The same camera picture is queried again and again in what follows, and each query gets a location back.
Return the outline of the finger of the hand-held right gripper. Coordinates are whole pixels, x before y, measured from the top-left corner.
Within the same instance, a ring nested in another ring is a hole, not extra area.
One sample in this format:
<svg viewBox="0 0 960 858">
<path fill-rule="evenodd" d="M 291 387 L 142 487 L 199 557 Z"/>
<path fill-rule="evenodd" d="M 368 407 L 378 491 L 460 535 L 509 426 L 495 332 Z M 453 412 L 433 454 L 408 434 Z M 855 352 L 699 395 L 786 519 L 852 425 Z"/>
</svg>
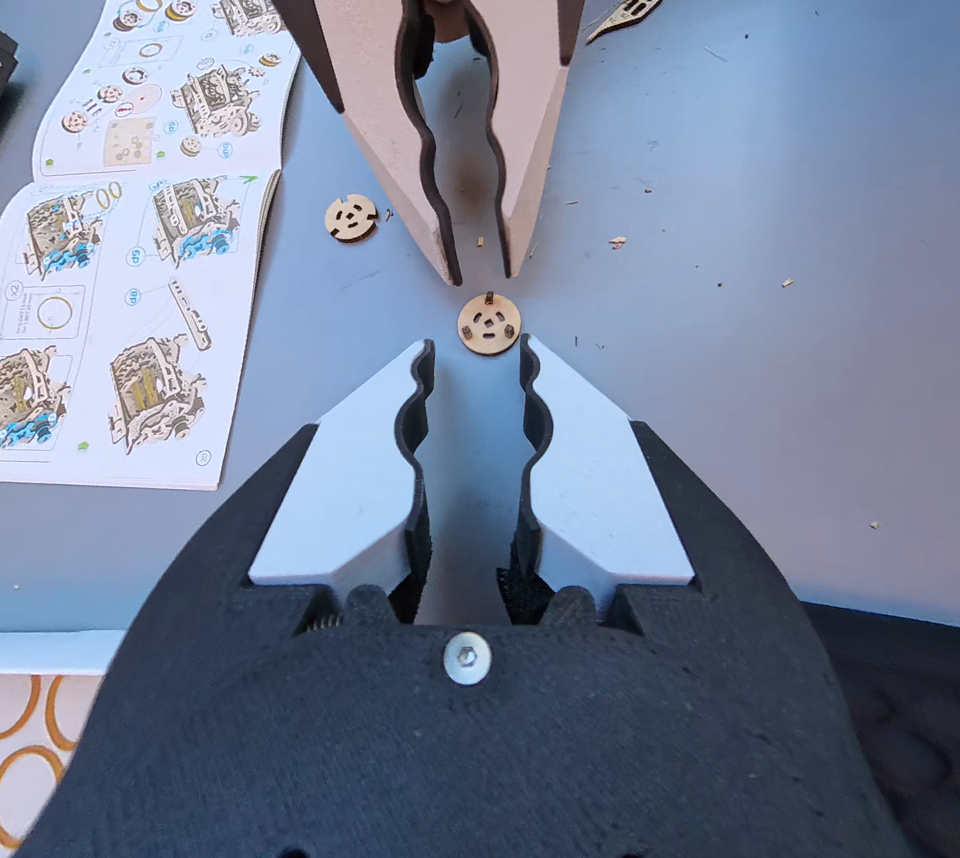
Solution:
<svg viewBox="0 0 960 858">
<path fill-rule="evenodd" d="M 496 72 L 488 124 L 502 158 L 499 224 L 507 276 L 520 273 L 539 214 L 568 69 L 558 0 L 468 0 Z"/>
<path fill-rule="evenodd" d="M 393 209 L 439 276 L 462 284 L 436 142 L 417 100 L 418 0 L 314 0 L 343 120 Z"/>
</svg>

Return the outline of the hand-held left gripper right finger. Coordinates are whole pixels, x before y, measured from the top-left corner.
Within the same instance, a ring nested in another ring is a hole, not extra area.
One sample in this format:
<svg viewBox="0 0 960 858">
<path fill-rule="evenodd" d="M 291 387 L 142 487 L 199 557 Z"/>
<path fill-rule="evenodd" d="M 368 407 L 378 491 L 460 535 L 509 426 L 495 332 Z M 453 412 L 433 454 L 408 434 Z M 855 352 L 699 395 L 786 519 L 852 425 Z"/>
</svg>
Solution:
<svg viewBox="0 0 960 858">
<path fill-rule="evenodd" d="M 523 468 L 510 565 L 497 571 L 513 624 L 556 592 L 586 589 L 602 620 L 620 585 L 688 585 L 694 571 L 627 413 L 523 335 Z"/>
</svg>

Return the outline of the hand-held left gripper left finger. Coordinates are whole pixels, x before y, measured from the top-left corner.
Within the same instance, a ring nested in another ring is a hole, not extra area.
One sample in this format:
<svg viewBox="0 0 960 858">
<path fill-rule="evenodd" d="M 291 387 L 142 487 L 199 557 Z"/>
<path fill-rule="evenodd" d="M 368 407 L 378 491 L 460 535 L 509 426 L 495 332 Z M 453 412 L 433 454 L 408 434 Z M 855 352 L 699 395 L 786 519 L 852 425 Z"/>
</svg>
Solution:
<svg viewBox="0 0 960 858">
<path fill-rule="evenodd" d="M 248 576 L 322 585 L 339 601 L 382 588 L 412 623 L 431 559 L 426 486 L 414 455 L 428 431 L 435 346 L 411 344 L 325 413 Z"/>
</svg>

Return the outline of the wooden wheel disc with pegs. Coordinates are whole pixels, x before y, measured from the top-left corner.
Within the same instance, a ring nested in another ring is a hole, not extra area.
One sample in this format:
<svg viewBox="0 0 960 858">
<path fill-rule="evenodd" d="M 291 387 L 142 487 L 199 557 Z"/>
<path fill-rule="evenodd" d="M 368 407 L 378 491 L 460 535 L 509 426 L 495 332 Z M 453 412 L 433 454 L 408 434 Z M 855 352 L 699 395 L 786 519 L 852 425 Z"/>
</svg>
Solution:
<svg viewBox="0 0 960 858">
<path fill-rule="evenodd" d="M 522 316 L 509 298 L 489 290 L 463 306 L 457 328 L 468 350 L 495 356 L 510 349 L 521 336 Z"/>
</svg>

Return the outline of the grey desk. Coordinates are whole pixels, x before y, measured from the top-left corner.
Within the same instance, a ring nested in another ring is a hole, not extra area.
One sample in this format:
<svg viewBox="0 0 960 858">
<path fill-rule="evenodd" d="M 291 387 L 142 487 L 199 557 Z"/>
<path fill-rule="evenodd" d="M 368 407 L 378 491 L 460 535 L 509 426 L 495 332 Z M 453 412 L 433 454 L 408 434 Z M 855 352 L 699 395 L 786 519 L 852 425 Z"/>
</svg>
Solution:
<svg viewBox="0 0 960 858">
<path fill-rule="evenodd" d="M 586 0 L 582 32 L 620 0 Z M 521 274 L 490 211 L 487 66 L 419 89 L 463 274 L 392 215 L 321 223 L 377 180 L 301 65 L 215 492 L 2 483 L 2 630 L 122 629 L 197 528 L 306 421 L 415 340 L 437 348 L 417 450 L 434 554 L 418 620 L 506 619 L 495 570 L 531 449 L 519 352 L 456 321 L 492 289 L 644 420 L 799 598 L 958 622 L 958 0 L 665 0 L 578 46 Z"/>
</svg>

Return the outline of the ladder-shaped wooden scrap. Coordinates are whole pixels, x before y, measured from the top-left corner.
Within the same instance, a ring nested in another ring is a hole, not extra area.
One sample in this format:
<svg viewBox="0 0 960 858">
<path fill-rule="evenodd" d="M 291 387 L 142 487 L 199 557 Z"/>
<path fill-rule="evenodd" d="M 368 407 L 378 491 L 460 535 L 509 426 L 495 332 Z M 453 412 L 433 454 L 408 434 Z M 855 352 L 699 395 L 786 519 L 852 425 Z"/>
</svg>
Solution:
<svg viewBox="0 0 960 858">
<path fill-rule="evenodd" d="M 663 0 L 623 0 L 610 12 L 591 34 L 585 44 L 591 44 L 596 38 L 608 33 L 627 28 L 642 22 L 650 13 L 654 12 Z"/>
</svg>

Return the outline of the loose wooden slotted disc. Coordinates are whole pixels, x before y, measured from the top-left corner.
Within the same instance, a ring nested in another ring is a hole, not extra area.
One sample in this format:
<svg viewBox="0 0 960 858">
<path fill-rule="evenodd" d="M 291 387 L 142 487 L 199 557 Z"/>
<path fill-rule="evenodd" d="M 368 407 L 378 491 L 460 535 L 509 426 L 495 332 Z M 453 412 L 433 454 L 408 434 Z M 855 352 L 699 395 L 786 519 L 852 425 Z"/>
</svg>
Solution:
<svg viewBox="0 0 960 858">
<path fill-rule="evenodd" d="M 377 228 L 378 208 L 368 197 L 352 192 L 334 200 L 327 208 L 324 225 L 327 232 L 341 243 L 356 243 Z"/>
</svg>

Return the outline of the scattered small wood chips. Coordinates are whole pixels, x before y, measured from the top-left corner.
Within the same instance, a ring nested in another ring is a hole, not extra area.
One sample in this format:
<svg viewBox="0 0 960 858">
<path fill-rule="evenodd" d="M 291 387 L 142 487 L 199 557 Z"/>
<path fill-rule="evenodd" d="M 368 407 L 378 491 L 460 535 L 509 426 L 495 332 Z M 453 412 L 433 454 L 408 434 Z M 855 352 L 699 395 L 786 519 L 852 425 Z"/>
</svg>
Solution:
<svg viewBox="0 0 960 858">
<path fill-rule="evenodd" d="M 929 268 L 889 96 L 912 0 L 666 0 L 575 58 L 523 325 L 784 560 L 883 556 Z M 590 0 L 590 14 L 614 0 Z"/>
</svg>

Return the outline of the open assembly instruction booklet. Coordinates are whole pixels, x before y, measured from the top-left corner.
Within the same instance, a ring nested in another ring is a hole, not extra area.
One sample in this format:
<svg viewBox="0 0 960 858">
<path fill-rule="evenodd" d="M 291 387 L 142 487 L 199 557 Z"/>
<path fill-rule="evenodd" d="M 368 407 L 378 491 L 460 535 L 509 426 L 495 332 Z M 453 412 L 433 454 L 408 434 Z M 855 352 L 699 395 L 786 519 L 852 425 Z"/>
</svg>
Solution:
<svg viewBox="0 0 960 858">
<path fill-rule="evenodd" d="M 3 482 L 218 487 L 299 60 L 271 0 L 105 0 L 2 215 Z"/>
</svg>

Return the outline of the black model kit box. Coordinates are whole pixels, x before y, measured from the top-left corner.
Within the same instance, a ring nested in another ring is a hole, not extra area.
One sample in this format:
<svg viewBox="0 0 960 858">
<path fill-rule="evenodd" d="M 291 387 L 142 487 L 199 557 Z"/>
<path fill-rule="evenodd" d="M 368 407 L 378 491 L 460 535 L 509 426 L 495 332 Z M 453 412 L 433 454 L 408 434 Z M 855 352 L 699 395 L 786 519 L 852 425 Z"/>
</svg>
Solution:
<svg viewBox="0 0 960 858">
<path fill-rule="evenodd" d="M 22 82 L 17 78 L 18 43 L 1 32 L 1 121 L 8 120 L 22 98 Z"/>
</svg>

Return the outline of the white cardboard box tray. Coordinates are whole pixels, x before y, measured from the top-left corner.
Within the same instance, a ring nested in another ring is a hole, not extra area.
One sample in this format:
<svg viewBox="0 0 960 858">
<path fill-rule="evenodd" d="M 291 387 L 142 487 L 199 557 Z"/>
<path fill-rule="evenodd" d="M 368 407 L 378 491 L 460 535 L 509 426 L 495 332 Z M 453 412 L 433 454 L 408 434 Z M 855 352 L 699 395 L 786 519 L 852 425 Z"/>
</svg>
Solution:
<svg viewBox="0 0 960 858">
<path fill-rule="evenodd" d="M 122 629 L 1 634 L 1 855 L 60 783 Z"/>
</svg>

